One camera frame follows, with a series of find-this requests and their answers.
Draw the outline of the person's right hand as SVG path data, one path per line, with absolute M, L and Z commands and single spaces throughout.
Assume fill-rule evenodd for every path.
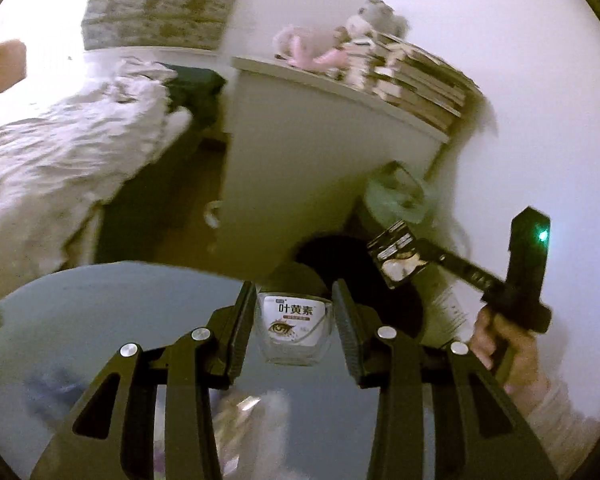
M 529 415 L 550 390 L 535 336 L 490 307 L 478 312 L 468 346 L 521 414 Z

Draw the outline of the person's right forearm sleeve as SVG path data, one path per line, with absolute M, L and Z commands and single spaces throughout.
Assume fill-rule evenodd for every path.
M 560 379 L 541 377 L 514 396 L 559 479 L 569 479 L 600 440 L 600 418 L 588 416 L 571 402 Z

